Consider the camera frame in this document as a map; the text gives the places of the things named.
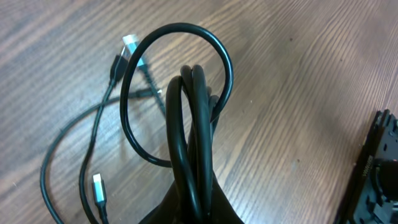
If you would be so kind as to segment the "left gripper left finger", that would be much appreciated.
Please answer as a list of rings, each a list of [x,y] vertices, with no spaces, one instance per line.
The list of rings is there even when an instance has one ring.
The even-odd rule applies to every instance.
[[[186,223],[186,201],[180,198],[176,183],[172,183],[160,204],[151,210],[139,224]]]

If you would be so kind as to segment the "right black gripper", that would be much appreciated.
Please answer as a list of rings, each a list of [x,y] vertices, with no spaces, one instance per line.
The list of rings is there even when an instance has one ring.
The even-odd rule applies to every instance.
[[[397,223],[397,118],[378,111],[354,164],[335,223]]]

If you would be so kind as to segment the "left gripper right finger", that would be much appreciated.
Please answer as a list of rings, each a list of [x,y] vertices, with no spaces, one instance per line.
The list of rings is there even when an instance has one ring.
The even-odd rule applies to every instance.
[[[222,191],[215,174],[211,191],[210,223],[212,224],[243,224],[244,222],[234,211],[226,195]]]

